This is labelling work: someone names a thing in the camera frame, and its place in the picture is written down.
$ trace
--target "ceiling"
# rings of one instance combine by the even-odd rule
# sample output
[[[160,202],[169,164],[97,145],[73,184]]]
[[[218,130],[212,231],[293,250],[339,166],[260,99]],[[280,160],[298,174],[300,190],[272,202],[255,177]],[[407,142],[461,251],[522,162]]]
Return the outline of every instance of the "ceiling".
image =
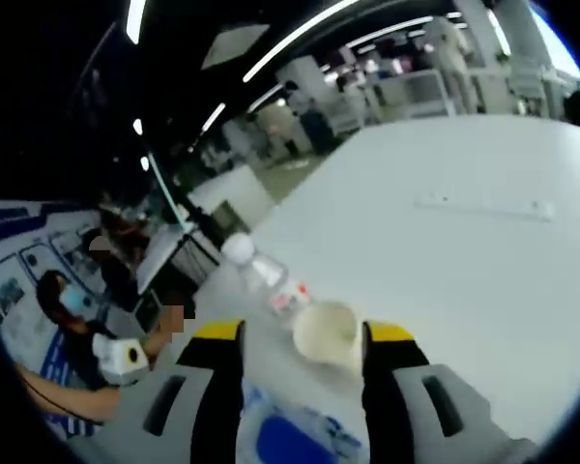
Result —
[[[247,84],[242,76],[273,45],[336,0],[148,0],[139,44],[123,33],[129,0],[42,2],[0,14],[0,197],[91,197],[108,184],[145,185],[144,138],[162,162],[190,143],[220,102],[217,120],[243,112],[275,84],[288,60],[329,52],[397,22],[454,11],[451,0],[361,0],[288,46]],[[112,23],[92,66],[86,64]],[[271,27],[243,56],[201,71],[216,35],[241,25]],[[82,110],[101,73],[107,107],[91,128]]]

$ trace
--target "blue object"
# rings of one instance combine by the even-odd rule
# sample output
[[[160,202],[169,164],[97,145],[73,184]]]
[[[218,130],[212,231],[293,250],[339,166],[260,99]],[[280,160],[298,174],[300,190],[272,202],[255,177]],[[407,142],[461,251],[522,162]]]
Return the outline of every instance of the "blue object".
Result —
[[[281,416],[262,422],[256,443],[258,457],[265,464],[335,464],[337,458]]]
[[[84,303],[85,298],[86,295],[84,292],[70,283],[62,291],[58,301],[62,303],[73,316],[79,316],[82,312],[84,312],[84,307],[86,306]]]

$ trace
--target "clear plastic bottle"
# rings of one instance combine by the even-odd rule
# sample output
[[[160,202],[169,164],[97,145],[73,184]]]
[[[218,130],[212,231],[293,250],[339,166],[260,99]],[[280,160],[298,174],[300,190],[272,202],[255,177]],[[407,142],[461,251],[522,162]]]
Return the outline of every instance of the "clear plastic bottle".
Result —
[[[311,301],[305,284],[288,269],[258,251],[249,235],[232,235],[221,248],[223,256],[236,266],[247,292],[276,314],[282,326],[292,328],[299,309]]]

